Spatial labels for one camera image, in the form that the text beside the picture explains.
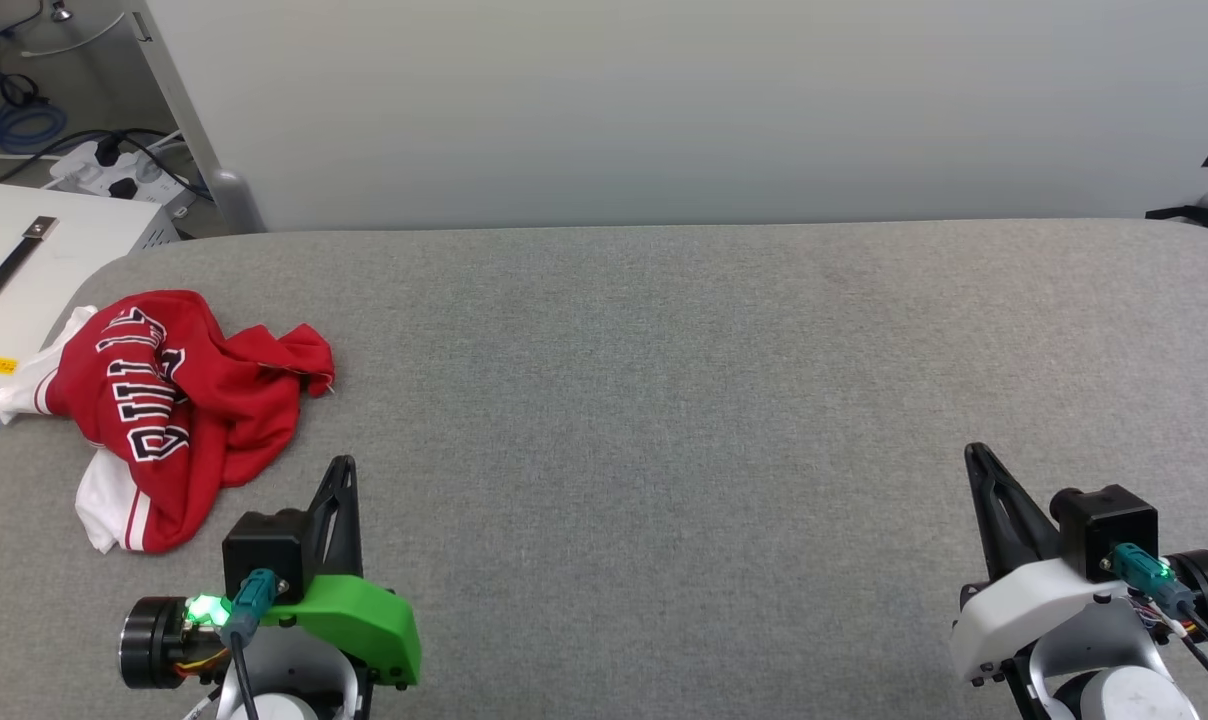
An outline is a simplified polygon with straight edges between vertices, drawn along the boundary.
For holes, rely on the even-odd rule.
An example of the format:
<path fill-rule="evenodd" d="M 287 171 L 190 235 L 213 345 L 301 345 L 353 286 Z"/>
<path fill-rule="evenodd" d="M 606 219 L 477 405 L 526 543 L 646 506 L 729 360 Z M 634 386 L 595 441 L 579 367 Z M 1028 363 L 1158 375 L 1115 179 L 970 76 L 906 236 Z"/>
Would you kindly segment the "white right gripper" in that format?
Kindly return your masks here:
<path fill-rule="evenodd" d="M 1154 633 L 1208 641 L 1208 551 L 1111 550 L 1092 582 L 1056 559 L 1058 529 L 987 445 L 969 443 L 964 461 L 992 583 L 952 625 L 956 674 L 1015 691 L 1046 691 L 1056 677 L 1070 691 L 1177 691 Z"/>

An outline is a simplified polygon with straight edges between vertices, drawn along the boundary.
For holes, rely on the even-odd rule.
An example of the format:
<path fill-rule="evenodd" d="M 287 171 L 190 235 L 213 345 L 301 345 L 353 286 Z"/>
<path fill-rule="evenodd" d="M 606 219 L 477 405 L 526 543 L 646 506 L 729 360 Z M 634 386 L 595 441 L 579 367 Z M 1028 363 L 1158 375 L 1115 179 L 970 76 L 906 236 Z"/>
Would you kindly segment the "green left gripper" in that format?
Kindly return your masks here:
<path fill-rule="evenodd" d="M 310 501 L 316 575 L 301 600 L 266 588 L 269 573 L 252 573 L 230 596 L 144 597 L 120 633 L 120 677 L 129 689 L 178 689 L 187 680 L 223 684 L 242 648 L 269 629 L 302 631 L 368 670 L 371 683 L 418 684 L 422 643 L 416 615 L 402 597 L 362 579 L 358 465 L 335 455 Z"/>

